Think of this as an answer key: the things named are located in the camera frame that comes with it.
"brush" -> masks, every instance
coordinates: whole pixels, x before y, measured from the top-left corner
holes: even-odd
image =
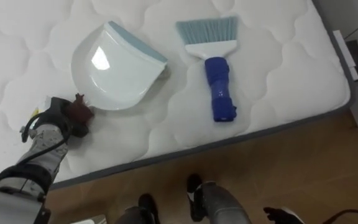
[[[215,122],[230,122],[237,116],[229,94],[229,65],[224,58],[237,48],[237,17],[177,22],[186,51],[205,60],[211,88]]]

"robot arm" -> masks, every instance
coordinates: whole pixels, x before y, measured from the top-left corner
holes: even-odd
[[[68,116],[70,110],[66,110],[69,106],[79,105],[52,98],[50,108],[37,116],[34,129],[29,128],[34,120],[31,119],[22,130],[23,141],[30,136],[33,143],[16,165],[0,173],[0,223],[48,223],[50,211],[44,202],[67,154],[66,141],[71,135],[85,136],[86,122],[92,117],[91,112],[86,111],[85,120],[73,119],[75,116]]]

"mattress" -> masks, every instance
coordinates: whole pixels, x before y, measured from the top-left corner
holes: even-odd
[[[237,118],[215,123],[203,62],[186,54],[175,23],[233,15],[239,47],[227,59]],[[39,102],[74,99],[72,54],[106,21],[166,56],[169,75],[133,108],[95,110],[91,133],[70,140],[56,182],[268,134],[347,108],[352,98],[346,64],[312,0],[0,0],[0,171],[28,150],[19,129]]]

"blue brush handle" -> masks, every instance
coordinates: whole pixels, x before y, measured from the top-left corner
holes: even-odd
[[[233,121],[236,107],[229,94],[229,65],[222,57],[205,60],[206,77],[211,87],[212,110],[215,122]]]

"dustpan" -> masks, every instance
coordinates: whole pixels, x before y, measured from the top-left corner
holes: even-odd
[[[90,106],[123,110],[138,104],[166,65],[163,55],[111,21],[77,46],[71,75]]]

